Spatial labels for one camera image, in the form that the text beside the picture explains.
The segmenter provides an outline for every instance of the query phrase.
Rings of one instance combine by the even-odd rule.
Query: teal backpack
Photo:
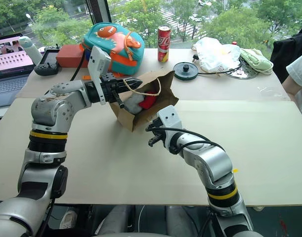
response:
[[[144,53],[144,41],[136,32],[125,27],[102,22],[95,24],[82,42],[85,49],[91,50],[96,45],[111,57],[110,70],[125,75],[137,72]]]

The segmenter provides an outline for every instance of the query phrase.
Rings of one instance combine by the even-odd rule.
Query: laptop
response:
[[[14,101],[35,66],[18,42],[21,36],[0,37],[0,107]]]

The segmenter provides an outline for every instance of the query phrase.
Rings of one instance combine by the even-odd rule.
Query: black bag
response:
[[[293,35],[289,39],[274,42],[274,49],[270,61],[274,64],[273,71],[281,83],[288,76],[286,66],[302,55],[302,33]]]

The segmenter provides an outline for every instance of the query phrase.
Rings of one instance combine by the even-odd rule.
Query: brown paper bag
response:
[[[140,113],[133,115],[125,109],[120,109],[118,103],[110,104],[112,111],[117,116],[117,120],[122,124],[123,127],[130,131],[134,131],[137,127],[152,120],[154,115],[161,109],[168,105],[175,105],[178,101],[171,90],[171,84],[174,77],[174,71],[156,71],[148,72],[138,77],[142,80],[142,85],[137,91],[148,91],[153,89],[159,91],[159,83],[161,83],[161,93],[157,96],[156,102],[148,110],[142,110]],[[132,95],[131,91],[120,94],[122,101],[126,100]]]

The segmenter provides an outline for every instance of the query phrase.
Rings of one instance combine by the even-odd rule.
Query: laptop screen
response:
[[[0,78],[29,73],[33,62],[19,44],[21,34],[0,37]]]

